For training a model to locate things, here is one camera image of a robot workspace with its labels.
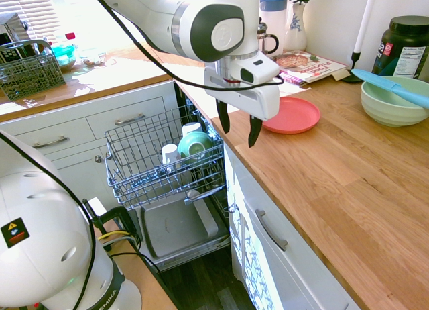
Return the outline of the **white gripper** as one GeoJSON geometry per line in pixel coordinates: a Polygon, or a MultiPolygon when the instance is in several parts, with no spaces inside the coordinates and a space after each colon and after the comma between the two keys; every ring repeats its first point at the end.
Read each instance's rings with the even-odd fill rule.
{"type": "Polygon", "coordinates": [[[248,146],[255,145],[262,129],[263,121],[267,121],[278,114],[280,108],[280,90],[277,85],[262,86],[246,91],[226,91],[225,81],[216,74],[211,66],[204,68],[204,85],[220,88],[220,91],[206,90],[216,99],[218,117],[223,131],[230,131],[230,119],[227,105],[240,109],[249,115],[250,132],[248,146]]]}

